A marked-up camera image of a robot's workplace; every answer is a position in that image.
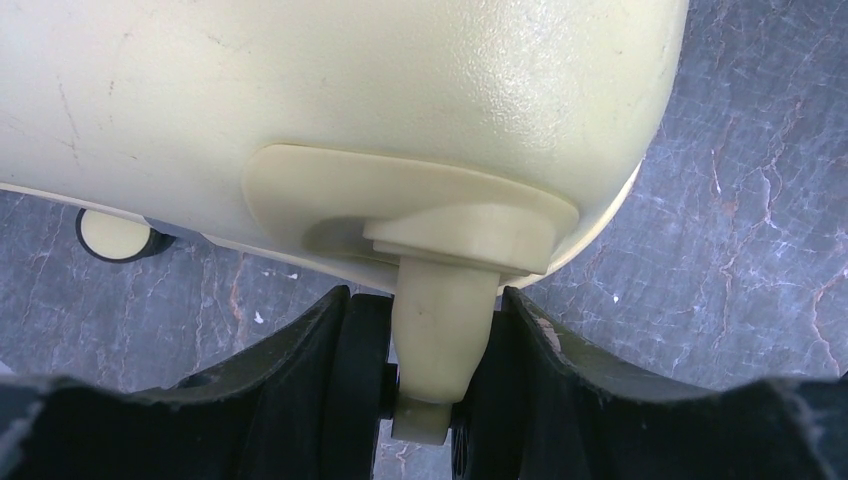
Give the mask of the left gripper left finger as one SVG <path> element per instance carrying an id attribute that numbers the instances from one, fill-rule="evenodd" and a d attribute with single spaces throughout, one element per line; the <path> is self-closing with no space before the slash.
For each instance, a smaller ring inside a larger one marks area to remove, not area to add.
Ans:
<path id="1" fill-rule="evenodd" d="M 331 289 L 273 335 L 168 388 L 1 382 L 5 479 L 315 479 L 336 339 Z"/>

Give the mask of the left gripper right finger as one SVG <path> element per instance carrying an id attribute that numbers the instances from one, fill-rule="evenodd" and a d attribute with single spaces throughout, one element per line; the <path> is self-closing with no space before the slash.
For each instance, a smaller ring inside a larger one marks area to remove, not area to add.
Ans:
<path id="1" fill-rule="evenodd" d="M 463 404 L 467 479 L 843 479 L 845 379 L 714 391 L 624 361 L 515 288 Z"/>

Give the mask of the yellow hard-shell suitcase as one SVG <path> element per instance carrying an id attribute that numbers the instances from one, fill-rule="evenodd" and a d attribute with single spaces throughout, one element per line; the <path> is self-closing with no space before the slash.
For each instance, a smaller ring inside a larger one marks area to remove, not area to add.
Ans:
<path id="1" fill-rule="evenodd" d="M 317 478 L 368 477 L 385 361 L 441 443 L 496 298 L 623 203 L 669 101 L 685 1 L 5 1 L 1 186 L 75 205 L 93 257 L 188 234 L 351 295 Z"/>

